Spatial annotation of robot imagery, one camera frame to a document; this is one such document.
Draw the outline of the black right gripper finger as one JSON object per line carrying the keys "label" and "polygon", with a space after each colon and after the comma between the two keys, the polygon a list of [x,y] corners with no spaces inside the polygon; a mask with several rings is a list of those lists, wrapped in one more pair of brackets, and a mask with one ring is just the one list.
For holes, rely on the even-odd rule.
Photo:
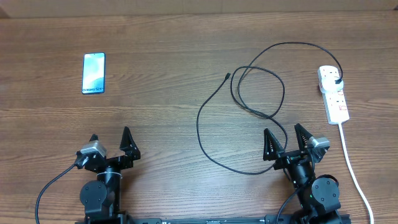
{"label": "black right gripper finger", "polygon": [[273,135],[269,129],[264,130],[264,150],[263,160],[273,161],[280,157],[280,154],[285,152],[285,149],[281,146],[280,142]]}
{"label": "black right gripper finger", "polygon": [[294,128],[299,149],[305,149],[305,146],[313,135],[310,134],[300,123],[297,123]]}

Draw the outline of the blue Samsung Galaxy smartphone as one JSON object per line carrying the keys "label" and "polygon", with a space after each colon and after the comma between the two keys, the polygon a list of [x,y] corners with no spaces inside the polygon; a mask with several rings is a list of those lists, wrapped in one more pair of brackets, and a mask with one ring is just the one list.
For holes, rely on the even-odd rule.
{"label": "blue Samsung Galaxy smartphone", "polygon": [[104,52],[84,54],[81,92],[84,95],[100,94],[105,91]]}

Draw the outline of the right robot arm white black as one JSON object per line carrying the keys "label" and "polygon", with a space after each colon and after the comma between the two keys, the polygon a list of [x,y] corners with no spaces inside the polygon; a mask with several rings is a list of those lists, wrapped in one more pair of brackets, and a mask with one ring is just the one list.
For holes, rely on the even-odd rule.
{"label": "right robot arm white black", "polygon": [[295,191],[279,208],[276,223],[343,223],[339,182],[329,174],[316,176],[319,163],[330,148],[330,141],[315,137],[301,124],[295,125],[298,149],[285,151],[269,130],[264,130],[265,161],[273,161],[275,170],[282,169],[290,177]]}

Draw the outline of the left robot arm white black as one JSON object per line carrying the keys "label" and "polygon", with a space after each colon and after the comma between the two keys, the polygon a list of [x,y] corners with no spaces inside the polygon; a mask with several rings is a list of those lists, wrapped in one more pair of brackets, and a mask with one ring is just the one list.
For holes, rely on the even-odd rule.
{"label": "left robot arm white black", "polygon": [[106,149],[93,134],[88,144],[76,152],[74,165],[96,174],[80,191],[80,202],[85,208],[84,223],[132,223],[127,212],[121,210],[121,171],[134,166],[141,158],[130,129],[124,127],[119,150],[124,154],[106,157]]}

